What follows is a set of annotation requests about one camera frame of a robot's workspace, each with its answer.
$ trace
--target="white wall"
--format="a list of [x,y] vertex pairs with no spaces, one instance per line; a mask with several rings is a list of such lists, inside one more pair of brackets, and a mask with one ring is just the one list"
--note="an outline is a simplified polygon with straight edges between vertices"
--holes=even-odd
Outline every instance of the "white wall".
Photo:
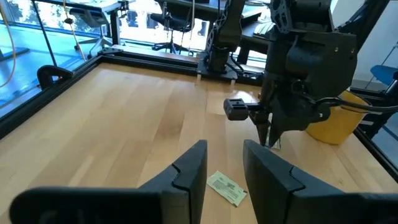
[[[338,0],[335,5],[333,23],[335,27],[346,22],[362,5],[364,0]],[[370,33],[358,54],[358,65],[354,79],[369,81],[370,69],[380,65],[398,41],[398,1],[390,1],[379,21]],[[385,65],[398,67],[398,49]]]

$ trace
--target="yellow container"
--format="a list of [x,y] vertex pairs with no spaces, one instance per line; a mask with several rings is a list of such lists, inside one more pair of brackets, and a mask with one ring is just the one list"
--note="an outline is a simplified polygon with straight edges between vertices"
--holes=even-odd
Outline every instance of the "yellow container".
[[[353,103],[369,105],[369,103],[348,91],[344,91],[340,97]],[[306,132],[316,140],[329,144],[341,144],[359,125],[366,112],[349,106],[335,106],[330,109],[329,119],[310,124]]]

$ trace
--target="robotic arm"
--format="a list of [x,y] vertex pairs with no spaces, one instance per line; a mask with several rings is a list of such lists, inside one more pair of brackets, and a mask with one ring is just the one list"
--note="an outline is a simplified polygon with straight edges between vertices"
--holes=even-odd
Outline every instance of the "robotic arm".
[[388,0],[367,0],[343,26],[335,29],[331,0],[273,0],[273,27],[260,102],[225,100],[230,120],[250,117],[260,143],[269,145],[284,131],[305,130],[327,120],[330,107],[353,79],[357,55]]

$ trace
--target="keyboard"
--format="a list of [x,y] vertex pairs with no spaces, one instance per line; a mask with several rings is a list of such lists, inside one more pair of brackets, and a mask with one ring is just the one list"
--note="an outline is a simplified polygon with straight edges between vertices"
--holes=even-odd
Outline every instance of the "keyboard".
[[270,30],[273,28],[274,23],[272,21],[264,22],[254,29],[253,36],[262,39],[269,39]]

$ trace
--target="light wood surface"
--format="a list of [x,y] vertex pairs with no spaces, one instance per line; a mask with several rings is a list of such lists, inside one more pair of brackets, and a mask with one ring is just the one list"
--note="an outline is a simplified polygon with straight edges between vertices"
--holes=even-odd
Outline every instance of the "light wood surface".
[[[138,187],[199,139],[208,140],[208,175],[219,170],[247,189],[243,140],[257,132],[249,119],[228,121],[223,100],[254,102],[259,90],[101,64],[0,140],[0,223],[25,189]],[[346,192],[398,191],[353,135],[339,147],[291,131],[274,152]],[[250,197],[235,208],[206,187],[202,223],[256,223]]]

